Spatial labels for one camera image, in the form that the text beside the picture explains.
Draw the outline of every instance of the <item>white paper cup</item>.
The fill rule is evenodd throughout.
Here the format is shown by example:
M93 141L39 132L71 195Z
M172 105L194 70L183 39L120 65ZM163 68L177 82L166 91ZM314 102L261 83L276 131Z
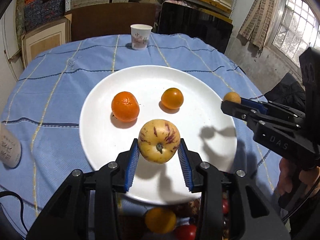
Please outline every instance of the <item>white paper cup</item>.
M10 133L4 124L0 123L0 161L14 168L21 158L21 145L19 140Z
M145 24L132 24L131 46L133 49L145 49L147 47L152 26Z

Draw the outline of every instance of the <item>window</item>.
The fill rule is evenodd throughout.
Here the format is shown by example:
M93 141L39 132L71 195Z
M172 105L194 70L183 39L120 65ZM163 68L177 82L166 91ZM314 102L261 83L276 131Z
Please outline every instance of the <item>window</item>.
M303 0L282 0L270 39L272 48L300 67L299 56L308 48L320 49L320 28Z

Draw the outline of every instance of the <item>mandarin orange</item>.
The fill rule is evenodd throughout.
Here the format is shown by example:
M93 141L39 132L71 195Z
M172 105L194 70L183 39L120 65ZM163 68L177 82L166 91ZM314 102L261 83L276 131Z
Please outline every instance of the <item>mandarin orange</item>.
M130 92L120 92L115 95L111 103L113 115L122 122L132 122L137 119L139 104Z

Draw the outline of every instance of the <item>fruit stem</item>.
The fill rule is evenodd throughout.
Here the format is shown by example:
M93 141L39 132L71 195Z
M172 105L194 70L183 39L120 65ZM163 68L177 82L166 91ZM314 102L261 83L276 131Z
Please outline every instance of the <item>fruit stem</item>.
M157 143L156 149L157 149L157 151L159 151L162 154L162 149L163 149L162 143Z

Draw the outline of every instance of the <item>red tomato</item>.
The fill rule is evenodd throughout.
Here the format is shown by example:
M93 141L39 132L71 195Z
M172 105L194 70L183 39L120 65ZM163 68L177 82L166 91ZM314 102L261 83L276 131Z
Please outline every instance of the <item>red tomato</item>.
M194 240L197 227L195 225L184 225L177 227L173 232L177 240Z
M224 214L228 214L229 213L229 203L227 199L222 199L222 212Z

